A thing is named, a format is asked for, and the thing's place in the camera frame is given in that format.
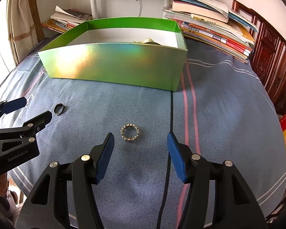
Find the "person left hand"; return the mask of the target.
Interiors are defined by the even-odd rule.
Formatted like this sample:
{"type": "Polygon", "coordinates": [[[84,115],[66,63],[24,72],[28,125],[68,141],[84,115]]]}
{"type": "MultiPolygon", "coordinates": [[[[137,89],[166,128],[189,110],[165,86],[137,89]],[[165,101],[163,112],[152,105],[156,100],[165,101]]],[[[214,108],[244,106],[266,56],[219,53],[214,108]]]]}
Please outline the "person left hand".
{"type": "Polygon", "coordinates": [[[7,173],[0,175],[0,197],[4,197],[8,191],[9,183],[7,181],[7,173]]]}

